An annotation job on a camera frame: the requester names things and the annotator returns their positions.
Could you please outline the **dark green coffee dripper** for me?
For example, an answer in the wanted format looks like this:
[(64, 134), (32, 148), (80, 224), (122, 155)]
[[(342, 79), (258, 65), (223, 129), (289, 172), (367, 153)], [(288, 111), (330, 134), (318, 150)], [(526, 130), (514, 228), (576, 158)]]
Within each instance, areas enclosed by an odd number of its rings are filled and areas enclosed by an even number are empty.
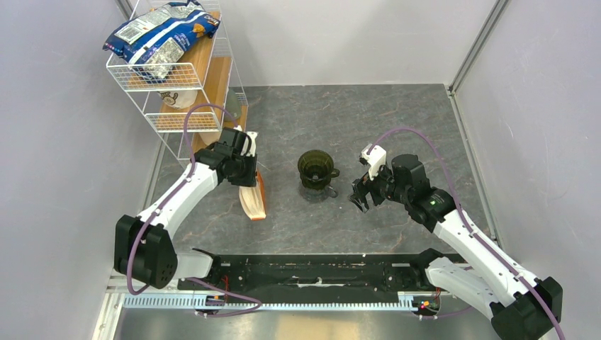
[(334, 166), (333, 158), (319, 149), (309, 150), (300, 155), (297, 169), (301, 185), (316, 191), (325, 190), (331, 180), (340, 175), (340, 170)]

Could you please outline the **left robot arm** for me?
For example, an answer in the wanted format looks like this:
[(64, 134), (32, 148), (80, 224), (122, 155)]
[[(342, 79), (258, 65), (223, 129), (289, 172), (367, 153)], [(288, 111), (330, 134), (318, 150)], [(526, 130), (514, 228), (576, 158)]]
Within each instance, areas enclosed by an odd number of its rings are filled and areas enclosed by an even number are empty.
[(219, 140), (191, 156), (178, 180), (148, 208), (116, 223), (113, 268), (128, 281), (162, 289), (172, 280), (195, 278), (205, 289), (223, 278), (215, 255), (201, 249), (177, 251), (172, 237), (197, 204), (222, 182), (255, 188), (256, 132), (224, 128)]

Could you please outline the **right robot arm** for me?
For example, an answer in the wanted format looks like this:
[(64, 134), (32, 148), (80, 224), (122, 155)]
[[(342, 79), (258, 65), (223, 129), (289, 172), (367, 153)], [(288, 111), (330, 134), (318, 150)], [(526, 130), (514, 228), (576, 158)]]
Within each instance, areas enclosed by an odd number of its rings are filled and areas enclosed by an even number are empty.
[(552, 277), (538, 278), (488, 238), (447, 191), (432, 186), (417, 156), (386, 161), (380, 147), (365, 149), (359, 161), (368, 171), (353, 181), (350, 201), (360, 211), (384, 201), (400, 203), (412, 220), (446, 242), (469, 268), (460, 268), (433, 249), (409, 270), (419, 290), (441, 288), (478, 310), (501, 339), (540, 339), (555, 330), (560, 339), (563, 288)]

